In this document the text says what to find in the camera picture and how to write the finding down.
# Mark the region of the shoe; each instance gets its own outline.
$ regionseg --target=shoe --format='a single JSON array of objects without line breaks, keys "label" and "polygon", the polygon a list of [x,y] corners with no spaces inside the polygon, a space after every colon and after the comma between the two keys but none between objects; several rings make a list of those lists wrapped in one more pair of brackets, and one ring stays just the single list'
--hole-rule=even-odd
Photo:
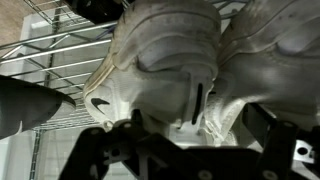
[{"label": "shoe", "polygon": [[85,84],[88,112],[111,126],[139,109],[145,129],[201,144],[198,129],[217,75],[219,38],[220,15],[207,2],[135,1]]},{"label": "shoe", "polygon": [[116,0],[64,0],[64,3],[94,24],[118,20],[124,8],[121,1]]},{"label": "shoe", "polygon": [[0,140],[75,110],[74,100],[58,91],[0,76]]},{"label": "shoe", "polygon": [[256,0],[222,34],[212,109],[224,139],[246,103],[305,130],[319,125],[320,1]]}]

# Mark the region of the black bracket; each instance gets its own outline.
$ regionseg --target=black bracket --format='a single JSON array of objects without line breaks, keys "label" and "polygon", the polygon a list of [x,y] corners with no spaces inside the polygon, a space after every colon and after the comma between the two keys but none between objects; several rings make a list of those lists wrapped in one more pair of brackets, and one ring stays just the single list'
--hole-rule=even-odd
[{"label": "black bracket", "polygon": [[59,179],[101,180],[116,162],[122,162],[139,180],[306,179],[291,171],[300,132],[292,123],[276,122],[260,154],[243,148],[181,149],[136,124],[142,120],[139,111],[132,117],[107,133],[102,128],[83,131]]}]

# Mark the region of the white sneaker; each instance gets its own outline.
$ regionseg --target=white sneaker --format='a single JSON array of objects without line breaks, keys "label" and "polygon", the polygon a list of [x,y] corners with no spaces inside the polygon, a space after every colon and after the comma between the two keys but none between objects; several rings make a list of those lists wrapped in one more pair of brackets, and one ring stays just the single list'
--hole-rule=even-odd
[{"label": "white sneaker", "polygon": [[206,143],[198,130],[217,75],[219,38],[220,15],[205,1],[137,0],[84,87],[89,113],[112,124],[140,109],[147,130],[180,145]]},{"label": "white sneaker", "polygon": [[320,124],[319,8],[318,0],[255,0],[231,20],[206,113],[214,136],[227,136],[246,103],[306,130]]}]

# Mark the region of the swoosh logo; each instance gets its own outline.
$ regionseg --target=swoosh logo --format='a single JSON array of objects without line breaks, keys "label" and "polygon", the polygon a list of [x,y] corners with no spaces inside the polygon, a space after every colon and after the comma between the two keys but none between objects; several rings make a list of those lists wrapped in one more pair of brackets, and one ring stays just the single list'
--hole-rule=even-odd
[{"label": "swoosh logo", "polygon": [[109,102],[102,100],[100,98],[92,98],[91,99],[91,103],[94,107],[96,107],[102,114],[104,114],[100,109],[99,109],[99,105],[105,104],[105,105],[110,105]]}]

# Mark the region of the screw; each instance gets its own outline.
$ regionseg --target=screw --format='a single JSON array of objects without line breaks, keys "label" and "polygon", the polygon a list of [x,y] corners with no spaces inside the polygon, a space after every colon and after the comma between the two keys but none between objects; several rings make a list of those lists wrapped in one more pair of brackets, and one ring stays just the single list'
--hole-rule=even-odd
[{"label": "screw", "polygon": [[99,130],[98,129],[93,129],[92,131],[91,131],[91,134],[92,135],[96,135],[96,134],[98,134],[99,133]]},{"label": "screw", "polygon": [[130,124],[130,123],[124,124],[124,128],[130,128],[130,127],[131,127],[131,124]]},{"label": "screw", "polygon": [[86,5],[86,7],[89,7],[89,6],[91,6],[91,1],[89,1]]},{"label": "screw", "polygon": [[293,124],[289,123],[289,122],[283,122],[283,125],[287,126],[287,127],[293,127]]},{"label": "screw", "polygon": [[262,175],[266,180],[278,180],[278,175],[273,171],[264,170]]},{"label": "screw", "polygon": [[198,177],[201,180],[211,180],[212,179],[212,174],[207,170],[201,170],[198,173]]}]

